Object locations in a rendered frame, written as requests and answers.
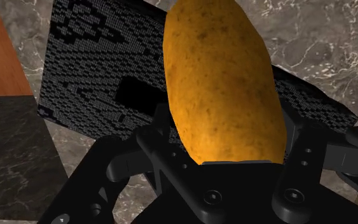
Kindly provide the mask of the brown potato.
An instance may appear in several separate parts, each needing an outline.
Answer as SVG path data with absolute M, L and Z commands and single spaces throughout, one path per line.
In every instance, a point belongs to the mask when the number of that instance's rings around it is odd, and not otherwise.
M 170 112 L 196 163 L 283 162 L 287 132 L 270 56 L 236 0 L 177 0 L 163 61 Z

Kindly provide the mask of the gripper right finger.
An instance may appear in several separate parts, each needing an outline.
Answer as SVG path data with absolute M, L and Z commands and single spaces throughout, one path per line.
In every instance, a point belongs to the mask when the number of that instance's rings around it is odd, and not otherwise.
M 358 205 L 320 185 L 323 169 L 358 191 L 358 126 L 337 133 L 302 118 L 281 102 L 290 154 L 272 196 L 272 209 L 288 224 L 358 224 Z

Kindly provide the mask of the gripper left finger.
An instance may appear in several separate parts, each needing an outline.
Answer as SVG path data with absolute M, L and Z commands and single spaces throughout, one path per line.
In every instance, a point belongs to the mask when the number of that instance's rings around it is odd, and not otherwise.
M 114 224 L 112 210 L 130 177 L 146 174 L 157 198 L 131 224 L 224 224 L 223 191 L 204 170 L 169 143 L 170 112 L 156 108 L 151 125 L 122 140 L 92 145 L 38 224 Z

